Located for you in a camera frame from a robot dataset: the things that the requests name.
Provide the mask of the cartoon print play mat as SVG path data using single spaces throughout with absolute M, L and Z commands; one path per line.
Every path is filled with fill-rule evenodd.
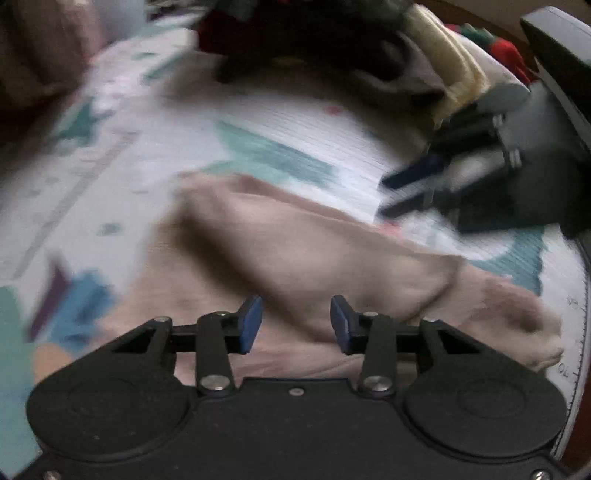
M 101 54 L 45 132 L 1 145 L 1 470 L 39 448 L 25 402 L 102 338 L 184 174 L 245 174 L 372 222 L 381 177 L 424 144 L 302 69 L 235 85 L 173 17 Z

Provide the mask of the red green christmas sock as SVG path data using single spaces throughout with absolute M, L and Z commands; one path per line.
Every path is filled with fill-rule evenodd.
M 512 42 L 495 36 L 484 28 L 476 28 L 470 24 L 456 25 L 455 29 L 504 65 L 525 85 L 530 85 L 536 79 L 528 69 L 522 54 Z

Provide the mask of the white quilted garment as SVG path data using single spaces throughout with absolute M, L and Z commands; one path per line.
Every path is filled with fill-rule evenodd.
M 484 99 L 484 106 L 493 113 L 514 113 L 529 96 L 525 84 L 518 80 L 499 61 L 472 40 L 452 32 L 461 58 L 461 75 L 458 86 L 452 88 L 454 109 L 461 109 Z

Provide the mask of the pink knit sweater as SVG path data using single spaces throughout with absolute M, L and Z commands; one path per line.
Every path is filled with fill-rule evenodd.
M 443 320 L 526 367 L 563 353 L 560 317 L 508 279 L 384 234 L 339 210 L 249 176 L 186 174 L 153 230 L 129 292 L 99 323 L 110 341 L 157 316 L 190 324 L 257 295 L 263 324 L 236 378 L 359 375 L 342 354 L 329 302 L 415 323 Z

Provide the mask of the cream quilted garment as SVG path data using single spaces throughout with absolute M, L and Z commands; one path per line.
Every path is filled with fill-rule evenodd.
M 491 83 L 473 55 L 427 7 L 411 6 L 403 30 L 444 83 L 444 98 L 432 112 L 436 126 L 489 90 Z

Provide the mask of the dark red black garment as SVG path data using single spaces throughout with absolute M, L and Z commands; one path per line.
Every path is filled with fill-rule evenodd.
M 222 83 L 303 62 L 382 108 L 426 113 L 445 85 L 403 31 L 410 1 L 217 1 L 194 25 Z

